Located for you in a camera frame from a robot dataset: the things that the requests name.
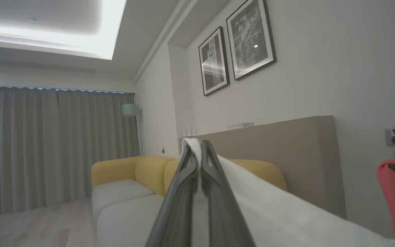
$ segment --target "headboard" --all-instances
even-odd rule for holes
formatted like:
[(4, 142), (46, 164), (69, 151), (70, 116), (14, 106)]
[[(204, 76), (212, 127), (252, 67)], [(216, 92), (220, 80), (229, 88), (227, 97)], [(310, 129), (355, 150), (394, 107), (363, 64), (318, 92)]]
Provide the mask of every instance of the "headboard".
[(308, 117), (197, 136), (225, 158), (270, 162), (290, 193), (346, 219), (333, 116)]

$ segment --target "artwork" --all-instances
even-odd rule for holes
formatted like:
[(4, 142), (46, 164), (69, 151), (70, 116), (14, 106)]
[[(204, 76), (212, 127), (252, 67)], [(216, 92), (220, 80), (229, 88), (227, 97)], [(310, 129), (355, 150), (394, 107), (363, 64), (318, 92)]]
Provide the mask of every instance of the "artwork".
[(265, 0), (247, 0), (226, 24), (235, 80), (276, 62)]
[(215, 30), (199, 46), (199, 57), (204, 95), (209, 95), (229, 85), (222, 27)]

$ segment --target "yellow sofa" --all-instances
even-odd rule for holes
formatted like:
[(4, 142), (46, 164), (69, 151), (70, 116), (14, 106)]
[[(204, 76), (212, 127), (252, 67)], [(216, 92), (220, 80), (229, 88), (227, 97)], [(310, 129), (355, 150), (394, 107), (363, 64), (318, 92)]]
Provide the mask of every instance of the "yellow sofa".
[[(281, 171), (265, 161), (231, 160), (287, 191)], [(92, 166), (92, 205), (97, 247), (144, 246), (178, 160), (138, 156)]]

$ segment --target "lamp shade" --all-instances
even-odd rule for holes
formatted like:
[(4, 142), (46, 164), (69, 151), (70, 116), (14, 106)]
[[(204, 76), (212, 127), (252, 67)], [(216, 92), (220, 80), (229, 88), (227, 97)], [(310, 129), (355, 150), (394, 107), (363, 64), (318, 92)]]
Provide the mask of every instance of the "lamp shade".
[(138, 107), (135, 104), (124, 104), (121, 106), (121, 115), (123, 117), (134, 117), (138, 115)]

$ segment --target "wooden floor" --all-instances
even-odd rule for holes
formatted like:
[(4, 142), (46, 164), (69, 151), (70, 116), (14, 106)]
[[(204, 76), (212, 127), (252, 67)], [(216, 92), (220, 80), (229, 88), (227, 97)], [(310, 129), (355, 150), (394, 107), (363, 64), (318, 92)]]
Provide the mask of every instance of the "wooden floor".
[(91, 199), (0, 215), (0, 246), (95, 247)]

